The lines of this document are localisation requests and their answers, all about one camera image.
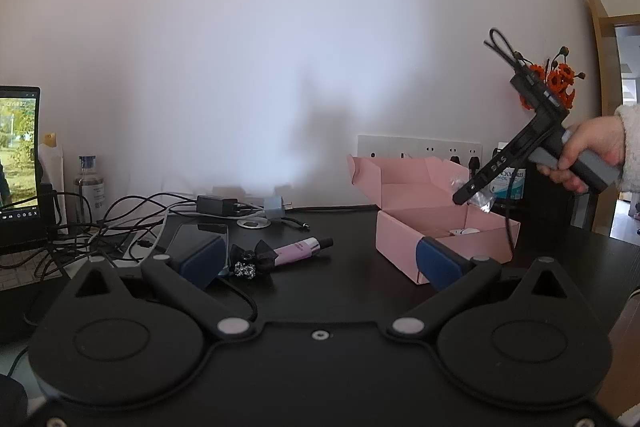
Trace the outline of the person right hand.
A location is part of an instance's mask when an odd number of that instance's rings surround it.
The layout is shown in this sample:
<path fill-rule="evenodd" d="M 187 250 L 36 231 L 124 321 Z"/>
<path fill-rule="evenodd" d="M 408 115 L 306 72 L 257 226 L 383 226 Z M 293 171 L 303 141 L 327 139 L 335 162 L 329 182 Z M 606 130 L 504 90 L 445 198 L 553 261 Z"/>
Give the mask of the person right hand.
<path fill-rule="evenodd" d="M 599 155 L 608 165 L 622 167 L 625 160 L 625 131 L 620 116 L 603 116 L 575 124 L 572 136 L 563 146 L 558 168 L 538 165 L 537 170 L 568 191 L 584 193 L 588 186 L 570 172 L 579 154 L 584 150 Z"/>

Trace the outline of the white fleece sleeve forearm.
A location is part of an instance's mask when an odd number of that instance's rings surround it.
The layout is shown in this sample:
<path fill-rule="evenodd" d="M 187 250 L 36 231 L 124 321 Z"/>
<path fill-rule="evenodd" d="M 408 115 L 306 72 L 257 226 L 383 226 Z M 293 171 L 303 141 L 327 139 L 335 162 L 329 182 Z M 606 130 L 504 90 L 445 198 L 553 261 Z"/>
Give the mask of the white fleece sleeve forearm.
<path fill-rule="evenodd" d="M 640 107 L 638 104 L 621 105 L 615 111 L 620 117 L 625 135 L 625 157 L 623 161 L 620 191 L 640 191 Z"/>

